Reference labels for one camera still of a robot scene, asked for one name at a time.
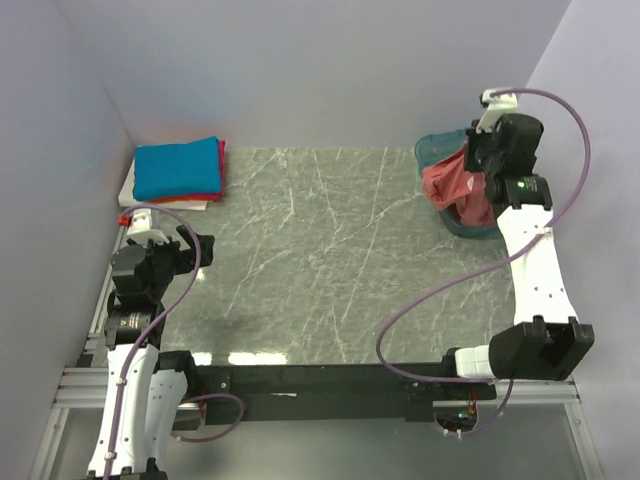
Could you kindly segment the salmon pink t shirt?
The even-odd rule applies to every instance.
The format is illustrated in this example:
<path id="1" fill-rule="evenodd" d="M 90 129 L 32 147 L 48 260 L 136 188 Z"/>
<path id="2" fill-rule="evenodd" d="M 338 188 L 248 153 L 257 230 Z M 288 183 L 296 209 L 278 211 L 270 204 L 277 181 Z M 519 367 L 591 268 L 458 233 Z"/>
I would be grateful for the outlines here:
<path id="1" fill-rule="evenodd" d="M 465 170 L 465 148 L 463 145 L 422 170 L 425 196 L 438 211 L 450 214 L 463 227 L 495 226 L 493 207 L 485 195 L 485 176 Z"/>

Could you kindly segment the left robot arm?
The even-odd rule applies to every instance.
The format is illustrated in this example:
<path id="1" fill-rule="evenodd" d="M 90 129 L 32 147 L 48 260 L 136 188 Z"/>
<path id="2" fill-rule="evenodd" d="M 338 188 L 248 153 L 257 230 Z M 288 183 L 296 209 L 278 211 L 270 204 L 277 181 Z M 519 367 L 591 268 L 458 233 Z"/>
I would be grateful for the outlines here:
<path id="1" fill-rule="evenodd" d="M 215 238 L 184 226 L 176 231 L 185 247 L 161 235 L 133 237 L 111 258 L 107 393 L 89 479 L 166 478 L 162 458 L 178 406 L 202 391 L 190 352 L 160 350 L 162 297 L 175 276 L 195 276 L 212 263 Z"/>

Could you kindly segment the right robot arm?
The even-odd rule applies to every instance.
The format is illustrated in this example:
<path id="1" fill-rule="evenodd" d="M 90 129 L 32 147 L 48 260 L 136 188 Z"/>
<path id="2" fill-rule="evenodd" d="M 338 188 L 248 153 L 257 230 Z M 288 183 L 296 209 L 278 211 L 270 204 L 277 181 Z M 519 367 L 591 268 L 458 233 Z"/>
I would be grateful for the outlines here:
<path id="1" fill-rule="evenodd" d="M 533 171 L 543 131 L 536 118 L 507 113 L 489 132 L 467 132 L 464 165 L 484 174 L 512 258 L 515 314 L 488 344 L 455 351 L 455 364 L 438 377 L 449 398 L 464 397 L 474 379 L 565 380 L 594 344 L 592 326 L 579 322 L 565 289 L 549 225 L 549 184 Z"/>

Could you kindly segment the white board under stack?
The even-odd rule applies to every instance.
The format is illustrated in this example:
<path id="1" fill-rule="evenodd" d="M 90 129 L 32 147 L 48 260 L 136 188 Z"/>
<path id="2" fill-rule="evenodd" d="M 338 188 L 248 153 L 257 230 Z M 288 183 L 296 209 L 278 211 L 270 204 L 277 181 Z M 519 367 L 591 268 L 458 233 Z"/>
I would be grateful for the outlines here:
<path id="1" fill-rule="evenodd" d="M 138 201 L 133 196 L 134 189 L 134 175 L 135 161 L 132 161 L 129 171 L 127 173 L 124 184 L 118 194 L 119 205 L 123 208 L 131 207 L 138 204 Z M 185 211 L 205 211 L 208 203 L 205 201 L 171 201 L 162 203 L 162 206 L 172 210 L 185 210 Z"/>

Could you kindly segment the folded orange t shirt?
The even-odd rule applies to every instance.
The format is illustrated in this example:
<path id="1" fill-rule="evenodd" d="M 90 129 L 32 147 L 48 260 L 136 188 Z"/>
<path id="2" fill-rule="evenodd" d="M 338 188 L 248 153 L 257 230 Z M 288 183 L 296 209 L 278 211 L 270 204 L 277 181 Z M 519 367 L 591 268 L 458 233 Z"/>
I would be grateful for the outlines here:
<path id="1" fill-rule="evenodd" d="M 202 198 L 201 196 L 198 196 L 198 195 L 195 195 L 195 196 L 186 195 L 186 196 L 162 197 L 162 198 L 149 200 L 149 202 L 157 203 L 157 204 L 179 203 L 179 202 L 187 202 L 187 203 L 203 202 L 206 204 L 208 202 L 208 199 Z"/>

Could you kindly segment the folded blue t shirt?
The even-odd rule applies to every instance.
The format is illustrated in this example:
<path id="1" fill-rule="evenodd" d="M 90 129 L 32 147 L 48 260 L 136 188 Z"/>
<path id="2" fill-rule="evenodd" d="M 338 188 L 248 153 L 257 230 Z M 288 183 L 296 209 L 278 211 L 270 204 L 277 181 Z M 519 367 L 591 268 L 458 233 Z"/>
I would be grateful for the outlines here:
<path id="1" fill-rule="evenodd" d="M 137 201 L 218 192 L 218 141 L 215 136 L 189 143 L 138 146 L 133 196 Z"/>

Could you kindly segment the teal plastic bin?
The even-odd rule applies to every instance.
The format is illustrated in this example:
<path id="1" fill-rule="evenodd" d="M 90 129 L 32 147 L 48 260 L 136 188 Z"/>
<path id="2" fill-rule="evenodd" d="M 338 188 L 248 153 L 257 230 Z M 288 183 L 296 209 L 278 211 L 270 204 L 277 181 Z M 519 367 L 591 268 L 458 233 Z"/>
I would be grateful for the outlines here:
<path id="1" fill-rule="evenodd" d="M 465 130 L 430 134 L 420 138 L 414 146 L 414 156 L 418 165 L 418 175 L 422 177 L 423 170 L 439 161 L 455 154 L 466 139 Z M 472 240 L 495 240 L 500 237 L 496 225 L 486 227 L 464 226 L 455 211 L 448 208 L 439 213 L 446 229 L 453 235 Z"/>

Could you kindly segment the folded magenta t shirt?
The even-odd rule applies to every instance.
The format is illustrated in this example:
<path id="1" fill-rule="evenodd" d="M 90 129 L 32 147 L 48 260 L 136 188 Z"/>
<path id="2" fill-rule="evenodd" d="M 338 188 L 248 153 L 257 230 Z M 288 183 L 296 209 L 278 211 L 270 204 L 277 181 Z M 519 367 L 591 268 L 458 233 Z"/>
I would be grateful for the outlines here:
<path id="1" fill-rule="evenodd" d="M 197 201 L 219 201 L 225 196 L 225 150 L 226 142 L 224 140 L 218 141 L 218 155 L 219 155 L 219 175 L 220 175 L 220 189 L 218 192 L 212 193 L 197 193 L 193 194 L 191 198 Z"/>

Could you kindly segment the black base beam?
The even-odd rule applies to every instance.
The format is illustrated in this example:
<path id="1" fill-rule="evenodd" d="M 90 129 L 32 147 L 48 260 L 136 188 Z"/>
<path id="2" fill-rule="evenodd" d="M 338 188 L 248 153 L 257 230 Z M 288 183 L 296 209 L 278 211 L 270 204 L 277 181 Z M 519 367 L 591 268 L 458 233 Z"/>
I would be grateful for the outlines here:
<path id="1" fill-rule="evenodd" d="M 488 384 L 419 383 L 380 364 L 199 366 L 197 371 L 206 393 L 243 401 L 244 421 L 432 422 L 436 402 L 497 398 Z"/>

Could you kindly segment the aluminium frame rail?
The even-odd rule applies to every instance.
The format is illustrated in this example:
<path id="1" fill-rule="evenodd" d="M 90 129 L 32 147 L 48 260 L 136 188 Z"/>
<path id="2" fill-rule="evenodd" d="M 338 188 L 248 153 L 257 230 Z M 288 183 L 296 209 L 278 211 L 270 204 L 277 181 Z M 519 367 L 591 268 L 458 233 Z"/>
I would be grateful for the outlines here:
<path id="1" fill-rule="evenodd" d="M 153 206 L 144 204 L 131 207 L 123 214 L 131 214 L 141 208 L 155 211 Z M 178 241 L 182 247 L 187 245 L 179 234 L 177 238 L 172 239 Z M 111 272 L 112 267 L 110 267 L 105 281 L 106 298 L 101 306 L 105 321 L 98 326 L 95 333 L 90 335 L 91 341 L 102 340 L 105 342 L 104 327 L 107 320 L 107 304 L 114 289 Z M 400 377 L 419 383 L 482 383 L 496 389 L 497 398 L 494 400 L 469 400 L 465 403 L 461 401 L 436 402 L 432 422 L 440 426 L 443 434 L 448 437 L 462 439 L 489 426 L 490 419 L 479 417 L 477 414 L 478 404 L 489 401 L 495 401 L 500 407 L 511 403 L 564 403 L 570 419 L 578 419 L 579 396 L 574 384 L 570 381 L 572 373 L 562 381 L 461 378 L 455 370 L 454 353 L 458 349 L 461 348 L 449 350 L 436 363 L 394 365 L 386 360 L 381 360 L 376 364 L 384 366 Z M 86 363 L 68 368 L 63 372 L 54 397 L 45 435 L 32 470 L 33 478 L 46 479 L 50 476 L 65 424 L 72 410 L 95 408 L 103 411 L 108 377 L 106 342 L 104 352 L 106 362 L 103 367 L 94 367 L 91 363 Z M 224 433 L 230 433 L 233 428 L 244 421 L 242 419 L 244 411 L 245 406 L 240 398 L 228 393 L 208 394 L 202 387 L 200 394 L 187 394 L 186 398 L 180 402 L 169 441 L 187 442 L 188 431 L 201 425 L 218 425 Z"/>

